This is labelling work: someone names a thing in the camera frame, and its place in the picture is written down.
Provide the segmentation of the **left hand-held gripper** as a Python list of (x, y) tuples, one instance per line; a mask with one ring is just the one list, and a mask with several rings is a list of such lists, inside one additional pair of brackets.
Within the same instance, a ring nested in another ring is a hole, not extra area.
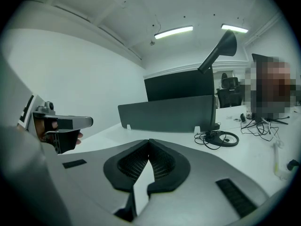
[[(54, 147), (57, 154), (63, 154), (73, 150), (78, 140), (80, 129), (89, 128), (93, 125), (93, 118), (88, 116), (58, 116), (55, 115), (52, 102), (45, 102), (39, 95), (32, 94), (19, 118), (17, 128), (19, 130), (36, 132), (34, 118), (45, 121), (46, 132), (57, 132), (58, 130), (75, 130), (66, 133), (54, 134)], [(51, 121), (57, 121), (57, 129), (51, 130)]]

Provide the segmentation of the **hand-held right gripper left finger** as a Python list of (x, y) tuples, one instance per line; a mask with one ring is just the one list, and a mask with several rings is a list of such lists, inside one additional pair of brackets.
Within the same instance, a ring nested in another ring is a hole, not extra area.
[(136, 213), (134, 184), (148, 162), (148, 141), (59, 156), (71, 181), (114, 219), (145, 226)]

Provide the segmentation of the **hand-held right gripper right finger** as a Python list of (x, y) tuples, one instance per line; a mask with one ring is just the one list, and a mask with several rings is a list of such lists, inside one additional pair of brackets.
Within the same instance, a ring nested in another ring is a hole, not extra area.
[(213, 154), (157, 139), (151, 142), (184, 156), (190, 172), (174, 191), (150, 195), (140, 214), (142, 226), (226, 226), (268, 199), (255, 181)]

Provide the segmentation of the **person's left hand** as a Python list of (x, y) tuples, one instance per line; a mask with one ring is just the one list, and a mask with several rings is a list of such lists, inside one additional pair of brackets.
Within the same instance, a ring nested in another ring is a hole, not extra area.
[[(45, 129), (45, 121), (43, 119), (34, 118), (34, 125), (36, 129), (37, 136), (41, 142), (45, 142), (51, 145), (54, 145), (53, 143), (53, 136), (47, 136), (46, 135), (46, 129)], [(58, 124), (57, 121), (51, 121), (51, 130), (57, 129)], [(81, 132), (78, 133), (78, 138), (76, 141), (76, 145), (81, 144), (80, 138), (83, 137), (83, 134)]]

